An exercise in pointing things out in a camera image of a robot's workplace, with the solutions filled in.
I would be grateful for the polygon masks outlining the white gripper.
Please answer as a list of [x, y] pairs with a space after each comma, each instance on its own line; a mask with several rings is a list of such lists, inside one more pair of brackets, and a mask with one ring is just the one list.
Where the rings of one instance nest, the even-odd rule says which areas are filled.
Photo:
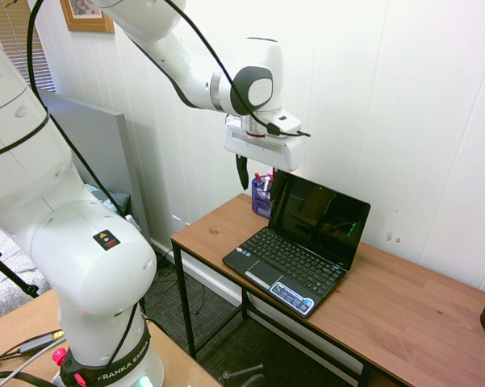
[[249, 187], [247, 158], [269, 165], [273, 170], [271, 200], [279, 200], [286, 185], [285, 171], [295, 171], [301, 164], [306, 151], [303, 137], [283, 139], [266, 136], [255, 139], [248, 136], [240, 127], [228, 124], [225, 147], [236, 154], [236, 169], [243, 189]]

